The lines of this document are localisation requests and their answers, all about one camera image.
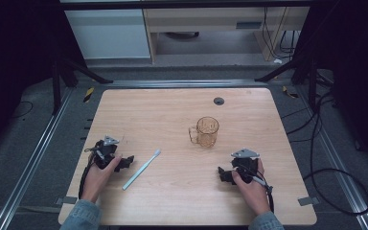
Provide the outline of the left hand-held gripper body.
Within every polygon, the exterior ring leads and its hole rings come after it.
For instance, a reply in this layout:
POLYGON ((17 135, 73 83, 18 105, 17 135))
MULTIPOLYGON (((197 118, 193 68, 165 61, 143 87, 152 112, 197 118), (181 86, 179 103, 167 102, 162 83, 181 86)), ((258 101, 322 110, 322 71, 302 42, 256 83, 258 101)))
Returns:
POLYGON ((106 168, 114 158, 119 141, 108 135, 98 141, 93 148, 86 149, 90 152, 89 162, 95 163, 101 170, 106 168))

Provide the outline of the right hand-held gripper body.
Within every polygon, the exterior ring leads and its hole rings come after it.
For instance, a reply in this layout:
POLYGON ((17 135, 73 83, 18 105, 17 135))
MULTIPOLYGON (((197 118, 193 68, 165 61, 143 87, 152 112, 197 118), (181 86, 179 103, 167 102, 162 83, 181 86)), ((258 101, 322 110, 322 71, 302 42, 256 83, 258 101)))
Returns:
POLYGON ((241 179, 245 183, 250 183, 257 175, 260 154, 250 149, 240 149, 232 153, 231 156, 233 157, 231 164, 241 179))

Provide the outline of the pale blue toothbrush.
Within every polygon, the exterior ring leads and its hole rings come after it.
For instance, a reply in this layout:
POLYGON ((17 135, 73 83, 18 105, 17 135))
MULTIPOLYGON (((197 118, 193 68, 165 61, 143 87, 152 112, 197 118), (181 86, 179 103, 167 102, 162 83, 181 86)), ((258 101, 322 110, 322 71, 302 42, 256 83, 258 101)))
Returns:
POLYGON ((139 170, 124 184, 124 186, 122 187, 122 190, 125 191, 128 189, 128 187, 141 175, 141 173, 150 165, 150 163, 157 158, 158 155, 160 155, 161 153, 161 149, 157 149, 152 157, 146 162, 144 163, 139 170))

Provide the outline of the amber transparent cup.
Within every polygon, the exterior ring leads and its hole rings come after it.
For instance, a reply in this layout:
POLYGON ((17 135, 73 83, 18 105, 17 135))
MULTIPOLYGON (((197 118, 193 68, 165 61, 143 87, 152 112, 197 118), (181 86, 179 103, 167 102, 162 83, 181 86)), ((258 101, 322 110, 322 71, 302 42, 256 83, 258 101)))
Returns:
POLYGON ((195 126, 188 128, 190 141, 204 148, 211 148, 217 141, 219 122, 213 117, 200 118, 195 126))

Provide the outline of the person's left hand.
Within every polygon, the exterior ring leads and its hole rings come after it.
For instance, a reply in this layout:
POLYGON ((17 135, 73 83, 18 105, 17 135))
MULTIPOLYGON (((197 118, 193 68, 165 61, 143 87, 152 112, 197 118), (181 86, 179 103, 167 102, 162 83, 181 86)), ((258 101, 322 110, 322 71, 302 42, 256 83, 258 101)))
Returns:
POLYGON ((104 169, 94 164, 85 178, 80 198, 95 203, 121 159, 121 156, 116 156, 104 169))

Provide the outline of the person's right hand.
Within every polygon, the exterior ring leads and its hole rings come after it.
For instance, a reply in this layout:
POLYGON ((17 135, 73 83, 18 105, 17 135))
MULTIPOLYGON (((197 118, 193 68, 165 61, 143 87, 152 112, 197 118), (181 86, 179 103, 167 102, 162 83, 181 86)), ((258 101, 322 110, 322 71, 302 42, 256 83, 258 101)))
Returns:
POLYGON ((256 216, 270 211, 266 189, 263 185, 258 183, 256 180, 252 180, 250 183, 245 183, 236 171, 232 171, 232 176, 245 203, 256 216))

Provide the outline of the yellow black striped tape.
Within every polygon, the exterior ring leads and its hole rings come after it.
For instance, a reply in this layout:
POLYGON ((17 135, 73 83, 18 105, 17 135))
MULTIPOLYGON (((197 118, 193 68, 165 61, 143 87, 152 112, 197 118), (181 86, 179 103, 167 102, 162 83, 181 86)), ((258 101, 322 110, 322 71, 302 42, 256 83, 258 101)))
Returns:
POLYGON ((85 96, 84 96, 84 98, 83 98, 83 102, 84 102, 84 103, 89 102, 89 100, 90 100, 90 98, 91 98, 91 96, 92 96, 92 94, 93 94, 94 90, 95 90, 95 87, 89 87, 89 88, 87 89, 87 91, 86 91, 86 93, 85 93, 85 96))
POLYGON ((297 93, 292 93, 288 91, 288 88, 286 86, 282 86, 282 91, 285 95, 293 98, 293 99, 297 99, 299 98, 299 95, 297 93))

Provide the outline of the grey tape piece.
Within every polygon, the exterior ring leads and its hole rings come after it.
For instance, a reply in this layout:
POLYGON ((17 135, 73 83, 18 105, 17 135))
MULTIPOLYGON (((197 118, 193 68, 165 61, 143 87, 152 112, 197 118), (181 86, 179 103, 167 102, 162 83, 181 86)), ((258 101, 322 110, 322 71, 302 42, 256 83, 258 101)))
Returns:
POLYGON ((298 202, 301 206, 307 206, 307 205, 316 205, 320 203, 320 200, 317 197, 302 197, 298 199, 298 202))
POLYGON ((62 196, 58 197, 55 201, 56 205, 62 205, 62 204, 75 204, 77 202, 77 198, 74 196, 62 196))

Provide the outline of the black metal stand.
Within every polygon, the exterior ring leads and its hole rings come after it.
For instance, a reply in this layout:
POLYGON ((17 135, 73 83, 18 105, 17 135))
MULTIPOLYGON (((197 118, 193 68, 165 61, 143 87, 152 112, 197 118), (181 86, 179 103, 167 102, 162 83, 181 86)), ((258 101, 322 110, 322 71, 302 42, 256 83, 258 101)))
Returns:
POLYGON ((267 75, 256 79, 258 82, 268 82, 278 75, 293 69, 291 81, 293 84, 300 84, 304 80, 309 81, 308 102, 312 109, 316 107, 316 79, 317 79, 317 63, 313 51, 303 51, 296 55, 288 63, 278 67, 267 75))
POLYGON ((57 56, 52 65, 52 79, 53 79, 53 97, 54 108, 53 115, 56 115, 61 108, 61 92, 60 81, 64 81, 67 87, 75 87, 78 84, 77 77, 74 72, 78 71, 91 80, 100 84, 110 84, 112 80, 107 80, 95 74, 82 64, 78 64, 68 57, 57 56))

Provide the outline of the white cabinet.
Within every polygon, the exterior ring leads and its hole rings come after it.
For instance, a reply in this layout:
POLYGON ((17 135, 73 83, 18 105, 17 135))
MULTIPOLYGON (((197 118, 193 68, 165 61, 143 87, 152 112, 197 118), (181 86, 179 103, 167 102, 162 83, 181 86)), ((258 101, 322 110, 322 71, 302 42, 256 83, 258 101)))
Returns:
POLYGON ((85 59, 149 58, 141 10, 66 11, 85 59))

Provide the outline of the light wooden desk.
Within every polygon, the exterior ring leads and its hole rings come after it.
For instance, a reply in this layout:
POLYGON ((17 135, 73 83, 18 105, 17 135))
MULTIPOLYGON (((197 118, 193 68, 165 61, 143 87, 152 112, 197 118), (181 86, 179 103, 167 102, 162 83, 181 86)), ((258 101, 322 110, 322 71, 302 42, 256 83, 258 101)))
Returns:
POLYGON ((251 31, 264 60, 274 57, 282 32, 301 31, 309 7, 143 10, 148 35, 202 31, 251 31))

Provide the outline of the long aluminium floor rail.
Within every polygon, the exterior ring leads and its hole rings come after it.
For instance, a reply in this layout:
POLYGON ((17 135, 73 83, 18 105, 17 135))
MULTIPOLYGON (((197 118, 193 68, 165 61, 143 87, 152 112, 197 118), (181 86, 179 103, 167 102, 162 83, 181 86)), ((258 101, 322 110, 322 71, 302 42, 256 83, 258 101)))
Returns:
POLYGON ((69 104, 70 98, 75 91, 74 88, 66 87, 64 90, 64 95, 60 100, 60 106, 58 111, 51 116, 47 126, 45 127, 36 147, 34 148, 33 154, 25 166, 22 174, 15 187, 13 188, 10 197, 5 202, 5 205, 0 209, 0 230, 7 230, 12 218, 19 207, 24 194, 29 188, 29 185, 35 176, 35 172, 48 148, 53 135, 55 134, 58 124, 63 117, 63 114, 69 104))
POLYGON ((296 88, 302 108, 295 116, 307 126, 290 136, 297 163, 314 205, 318 229, 368 230, 368 176, 366 160, 356 151, 354 139, 333 98, 321 93, 325 103, 318 113, 309 107, 307 90, 296 88))

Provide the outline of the aluminium cross rail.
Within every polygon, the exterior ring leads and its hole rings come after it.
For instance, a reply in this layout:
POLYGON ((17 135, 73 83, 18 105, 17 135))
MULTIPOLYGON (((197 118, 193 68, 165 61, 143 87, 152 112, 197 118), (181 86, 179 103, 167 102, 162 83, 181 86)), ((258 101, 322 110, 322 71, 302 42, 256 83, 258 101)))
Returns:
POLYGON ((255 80, 115 80, 108 87, 138 88, 224 88, 265 87, 267 83, 255 80))

